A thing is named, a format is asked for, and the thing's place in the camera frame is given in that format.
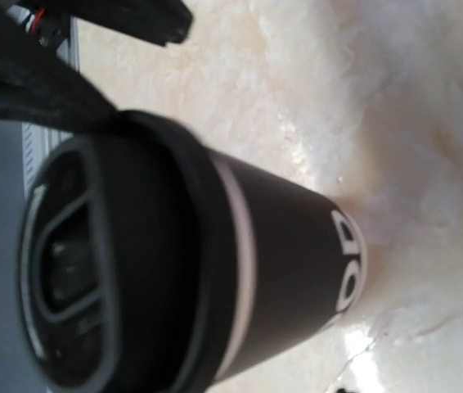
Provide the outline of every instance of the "marble surface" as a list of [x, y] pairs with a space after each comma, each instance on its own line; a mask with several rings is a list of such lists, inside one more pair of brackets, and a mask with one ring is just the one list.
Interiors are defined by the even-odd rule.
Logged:
[[212, 393], [463, 393], [463, 0], [189, 0], [167, 49], [80, 25], [122, 107], [337, 200], [370, 270], [339, 325]]

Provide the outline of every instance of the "black travel mug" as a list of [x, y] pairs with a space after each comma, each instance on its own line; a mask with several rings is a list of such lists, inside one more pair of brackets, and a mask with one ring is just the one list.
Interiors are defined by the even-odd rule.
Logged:
[[334, 202], [138, 112], [50, 155], [18, 257], [54, 393], [201, 393], [334, 323], [365, 278]]

